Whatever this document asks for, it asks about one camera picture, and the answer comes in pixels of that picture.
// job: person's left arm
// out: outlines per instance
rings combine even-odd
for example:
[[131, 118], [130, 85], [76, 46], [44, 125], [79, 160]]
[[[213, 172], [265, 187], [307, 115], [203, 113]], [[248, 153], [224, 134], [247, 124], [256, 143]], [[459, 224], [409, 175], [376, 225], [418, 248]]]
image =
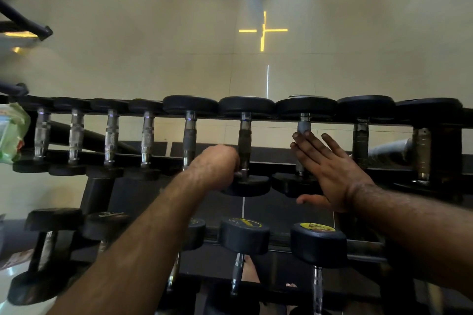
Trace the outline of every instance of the person's left arm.
[[151, 315], [205, 194], [223, 189], [238, 167], [234, 148], [207, 148], [177, 175], [47, 315]]

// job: person's left hand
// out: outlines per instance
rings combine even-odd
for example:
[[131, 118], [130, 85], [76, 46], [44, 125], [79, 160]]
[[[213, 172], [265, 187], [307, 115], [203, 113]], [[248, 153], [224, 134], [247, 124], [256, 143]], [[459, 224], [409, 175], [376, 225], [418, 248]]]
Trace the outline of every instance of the person's left hand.
[[206, 189], [219, 191], [233, 182], [233, 174], [239, 165], [238, 152], [233, 147], [218, 144], [206, 148], [187, 171], [193, 172]]

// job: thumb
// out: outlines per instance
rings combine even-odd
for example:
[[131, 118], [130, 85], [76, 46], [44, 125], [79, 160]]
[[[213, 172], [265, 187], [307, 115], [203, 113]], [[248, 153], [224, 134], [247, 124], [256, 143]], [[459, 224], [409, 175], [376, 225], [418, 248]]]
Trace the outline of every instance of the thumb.
[[332, 208], [328, 199], [319, 194], [303, 194], [296, 199], [297, 204], [303, 205], [304, 203], [310, 203], [316, 207]]

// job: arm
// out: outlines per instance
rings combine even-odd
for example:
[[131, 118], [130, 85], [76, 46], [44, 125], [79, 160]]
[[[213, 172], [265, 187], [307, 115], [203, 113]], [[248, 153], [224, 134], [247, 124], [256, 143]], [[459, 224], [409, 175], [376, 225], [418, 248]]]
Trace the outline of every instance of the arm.
[[232, 182], [238, 162], [232, 147], [207, 148], [57, 298], [48, 315], [153, 314], [192, 214], [208, 191]]
[[294, 134], [292, 150], [320, 182], [325, 195], [302, 195], [298, 203], [352, 211], [379, 233], [410, 251], [432, 278], [473, 299], [473, 212], [377, 187], [327, 134]]

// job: hand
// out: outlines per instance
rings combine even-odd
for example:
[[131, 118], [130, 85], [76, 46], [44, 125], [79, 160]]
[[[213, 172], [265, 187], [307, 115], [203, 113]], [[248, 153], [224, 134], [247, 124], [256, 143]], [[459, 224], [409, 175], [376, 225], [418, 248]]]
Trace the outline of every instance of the hand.
[[344, 212], [358, 186], [375, 184], [328, 134], [324, 133], [322, 139], [330, 148], [309, 131], [304, 135], [294, 133], [292, 137], [296, 143], [291, 144], [291, 149], [299, 162], [317, 177], [325, 195], [303, 194], [297, 199], [299, 204], [309, 202]]
[[230, 146], [210, 146], [197, 156], [187, 169], [193, 172], [208, 190], [219, 191], [233, 182], [233, 173], [238, 170], [240, 157]]

